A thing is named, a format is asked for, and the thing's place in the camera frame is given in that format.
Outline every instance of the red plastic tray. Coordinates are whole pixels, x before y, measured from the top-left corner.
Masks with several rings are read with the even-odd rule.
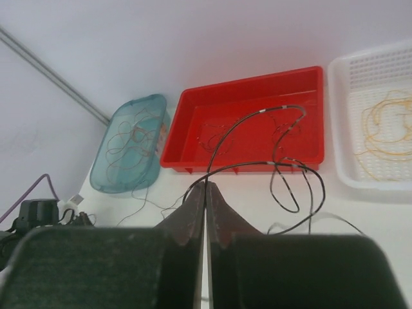
[[[318,169],[324,157],[324,136],[323,71],[317,66],[185,90],[161,165],[178,172],[205,172],[214,147],[237,120],[285,104],[303,106],[306,116],[284,137],[277,159],[289,156]],[[246,120],[221,145],[213,169],[247,161],[271,161],[274,142],[300,114],[298,110],[284,109]],[[273,166],[250,165],[233,171],[273,171]]]

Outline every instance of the white wall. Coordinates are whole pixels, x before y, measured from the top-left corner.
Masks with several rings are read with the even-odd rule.
[[[411,38],[411,12],[410,0],[2,0],[0,24],[110,115]]]
[[[43,173],[60,199],[78,193],[106,127],[1,42],[0,115],[0,215]],[[52,198],[47,181],[28,198]]]

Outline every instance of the white plastic basket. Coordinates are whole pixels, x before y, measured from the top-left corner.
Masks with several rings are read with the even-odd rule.
[[[389,155],[375,150],[365,152],[374,149],[370,137],[367,138],[371,135],[365,132],[376,126],[373,116],[368,117],[370,111],[377,110],[371,109],[373,106],[387,97],[409,96],[398,91],[412,96],[412,41],[335,59],[328,67],[328,85],[339,178],[355,188],[411,190],[412,155],[400,156],[399,153],[412,152],[412,136],[411,140],[408,137],[408,140],[396,142],[400,136],[405,136],[405,124],[409,127],[410,121],[412,125],[409,112],[402,106],[388,104],[379,114],[379,131],[369,130],[378,132],[373,138],[384,141],[379,147]]]

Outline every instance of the teal plastic container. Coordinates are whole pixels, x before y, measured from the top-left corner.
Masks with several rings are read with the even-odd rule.
[[[122,193],[152,185],[159,176],[170,122],[162,95],[121,106],[110,120],[91,168],[92,188]]]

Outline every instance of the black cable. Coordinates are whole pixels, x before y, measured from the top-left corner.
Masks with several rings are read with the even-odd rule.
[[[323,217],[323,218],[319,218],[319,216],[320,216],[320,215],[323,215],[323,214],[325,214],[326,216]],[[345,222],[346,224],[348,224],[348,225],[350,225],[352,228],[354,228],[356,231],[358,231],[359,234],[362,234],[363,236],[366,235],[366,234],[363,233],[363,231],[361,231],[360,228],[358,228],[356,225],[352,224],[351,222],[349,222],[348,220],[344,219],[343,217],[338,216],[337,214],[332,214],[331,212],[318,212],[316,218],[311,218],[311,219],[313,219],[314,221],[315,221],[315,220],[316,220],[316,221],[319,221],[319,220],[321,220],[321,219],[328,219],[328,218],[333,218],[333,219],[337,219],[337,220],[339,220],[339,221]],[[275,227],[284,228],[284,225],[281,225],[279,222],[273,223],[273,224],[269,227],[269,229],[268,229],[268,231],[267,231],[267,234],[269,235],[269,234],[270,234],[270,231],[272,231]]]
[[[326,189],[325,189],[325,186],[324,186],[323,179],[317,171],[315,171],[315,170],[313,170],[310,167],[307,167],[305,165],[281,163],[281,162],[271,162],[271,161],[255,161],[255,162],[244,162],[244,163],[232,164],[232,165],[220,167],[219,169],[216,169],[213,172],[209,172],[206,175],[204,175],[204,176],[200,177],[199,179],[197,179],[194,183],[192,183],[190,185],[190,187],[187,189],[185,195],[183,196],[183,202],[186,200],[186,197],[187,197],[188,193],[192,190],[192,188],[195,185],[197,185],[198,183],[200,183],[202,180],[205,180],[206,178],[208,178],[208,177],[210,177],[210,176],[212,176],[216,173],[222,172],[226,169],[232,169],[233,167],[244,166],[244,165],[259,165],[259,164],[261,164],[261,165],[274,165],[274,166],[291,167],[291,168],[303,169],[305,171],[310,171],[313,174],[315,174],[315,176],[317,177],[317,179],[321,183],[321,188],[322,188],[322,200],[321,200],[319,206],[316,208],[316,210],[314,210],[312,213],[310,213],[309,216],[307,216],[305,219],[299,221],[295,225],[292,225],[290,228],[285,229],[285,230],[283,230],[281,232],[278,232],[276,234],[273,234],[273,235],[282,235],[282,234],[285,234],[287,232],[290,232],[291,230],[294,230],[295,228],[297,228],[298,226],[302,225],[304,222],[308,221],[310,218],[315,216],[322,209],[322,206],[323,206],[324,201],[326,199]]]
[[[218,153],[218,150],[219,150],[220,145],[223,143],[223,141],[228,137],[228,135],[229,135],[236,127],[238,127],[242,122],[246,121],[247,119],[249,119],[249,118],[251,118],[251,117],[253,117],[253,116],[256,116],[256,115],[259,115],[259,114],[262,114],[262,113],[268,113],[269,111],[277,111],[277,110],[281,110],[281,109],[298,109],[299,111],[301,111],[302,115],[296,118],[296,120],[294,121],[294,123],[293,123],[292,125],[290,125],[290,127],[289,127],[287,130],[285,130],[285,132],[282,133],[282,135],[279,137],[279,139],[278,139],[277,142],[275,143],[274,148],[273,148],[273,152],[272,152],[272,161],[275,162],[275,161],[276,161],[276,150],[279,148],[279,144],[281,143],[282,139],[284,139],[284,137],[285,137],[287,134],[289,134],[289,132],[302,120],[302,118],[306,116],[306,111],[305,111],[305,109],[304,109],[302,106],[299,106],[299,105],[284,105],[284,106],[276,106],[276,107],[272,107],[272,108],[261,109],[261,110],[259,110],[259,111],[256,111],[256,112],[254,112],[254,113],[251,113],[251,114],[243,117],[242,119],[238,120],[238,121],[222,136],[222,138],[220,139],[220,141],[219,141],[218,144],[216,145],[216,148],[215,148],[215,150],[214,150],[214,152],[213,152],[213,154],[212,154],[211,160],[209,161],[209,165],[208,165],[208,167],[207,167],[206,173],[209,173],[209,172],[211,171],[214,157],[215,157],[216,154]],[[304,164],[302,164],[302,162],[300,162],[300,161],[298,161],[298,160],[295,160],[295,159],[292,159],[292,160],[293,160],[293,161],[296,161],[296,162],[299,162],[301,165],[304,165]],[[274,192],[273,192],[273,181],[274,181],[274,177],[275,177],[276,173],[279,173],[280,177],[282,177],[283,182],[284,182],[284,184],[286,185],[286,188],[288,189],[288,192],[289,192],[289,194],[290,194],[290,197],[292,198],[292,200],[293,200],[294,203],[295,203],[296,210],[291,210],[291,209],[285,207],[285,206],[276,198],[276,196],[275,196],[275,194],[274,194]],[[207,181],[208,181],[208,178],[205,179],[205,189],[206,189],[206,186],[207,186]],[[312,196],[312,189],[310,188],[310,185],[309,185],[308,187],[309,187],[309,190],[310,190],[311,196]],[[270,178],[269,190],[270,190],[270,194],[272,195],[273,199],[275,199],[276,203],[277,203],[282,209],[284,209],[284,210],[287,211],[287,212],[291,212],[291,213],[293,213],[293,214],[297,214],[297,213],[300,211],[299,204],[298,204],[298,202],[297,202],[297,200],[296,200],[296,198],[295,198],[295,196],[294,196],[294,194],[293,194],[293,192],[292,192],[292,190],[291,190],[288,182],[285,180],[285,177],[283,177],[281,171],[279,170],[279,168],[278,168],[276,165],[274,166],[274,170],[273,170],[272,176],[271,176],[271,178]]]
[[[285,157],[283,157],[282,159],[280,159],[280,162],[282,162],[283,160],[288,160],[288,161],[297,162],[297,163],[300,164],[300,165],[306,166],[306,165],[305,165],[304,163],[302,163],[301,161],[299,161],[299,160],[297,160],[297,159],[294,159],[294,158],[289,158],[289,157],[287,157],[287,156],[285,156]],[[273,187],[274,175],[275,175],[276,172],[279,173],[280,177],[282,178],[283,182],[284,182],[285,185],[286,185],[286,188],[289,190],[289,195],[292,197],[293,201],[295,202],[295,205],[296,205],[296,208],[297,208],[296,211],[291,211],[290,209],[287,209],[286,207],[284,207],[284,206],[277,200],[276,196],[274,195],[274,193],[273,193],[273,191],[272,191],[272,187]],[[308,188],[309,188],[309,194],[310,194],[310,210],[309,210],[309,214],[311,214],[311,213],[313,213],[313,211],[314,211],[314,192],[313,192],[313,190],[312,190],[312,186],[310,185],[308,178],[306,177],[306,171],[305,171],[305,170],[302,170],[302,175],[303,175],[303,178],[304,178],[304,180],[305,180],[305,182],[306,182],[306,184],[307,184],[307,186],[308,186]],[[282,207],[282,209],[284,209],[284,210],[286,210],[286,211],[288,211],[288,212],[291,212],[291,213],[298,213],[298,212],[300,211],[300,207],[299,207],[299,204],[297,203],[297,201],[296,201],[296,199],[295,199],[295,195],[293,194],[293,192],[292,192],[292,190],[291,190],[288,182],[286,181],[286,179],[285,179],[285,177],[283,176],[282,172],[277,168],[277,166],[275,166],[275,172],[272,173],[272,177],[270,178],[270,188],[271,188],[270,193],[271,193],[273,199],[275,199],[275,201],[277,202],[277,204],[279,204],[279,206]],[[311,229],[312,229],[312,217],[310,217],[309,223],[308,223],[308,233],[309,233],[309,234],[311,233]]]
[[[70,220],[69,222],[67,222],[66,224],[70,224],[71,222],[73,222],[73,220],[75,219],[75,210],[72,208],[67,208],[62,215],[62,218],[59,220],[59,223],[64,219],[64,217],[67,215],[67,213],[71,211],[71,215],[70,215]]]
[[[17,218],[13,220],[12,227],[10,227],[6,232],[9,232],[9,233],[14,232],[16,223],[17,223]]]
[[[207,166],[207,170],[206,173],[209,174],[211,169],[212,169],[212,164],[214,161],[214,157],[217,155],[219,147],[221,146],[221,144],[223,143],[223,141],[227,138],[227,136],[238,126],[240,125],[242,122],[248,120],[249,118],[259,115],[259,114],[263,114],[263,113],[268,113],[269,111],[278,111],[281,109],[298,109],[302,112],[302,115],[297,118],[297,120],[295,120],[295,122],[291,125],[291,127],[289,127],[279,138],[279,140],[276,142],[275,148],[277,148],[277,146],[279,145],[280,141],[282,141],[282,139],[286,136],[286,134],[289,133],[289,131],[291,130],[292,127],[294,127],[305,115],[306,115],[306,111],[304,110],[304,108],[302,106],[299,105],[283,105],[283,106],[276,106],[276,107],[272,107],[272,108],[265,108],[265,109],[261,109],[259,111],[255,111],[254,113],[251,113],[247,116],[244,116],[243,118],[239,119],[237,122],[235,122],[235,124],[222,136],[222,138],[220,139],[220,141],[218,142],[218,144],[216,145],[215,150],[212,153],[211,156],[211,160],[209,161],[209,165]],[[207,186],[207,177],[205,179],[205,187]]]

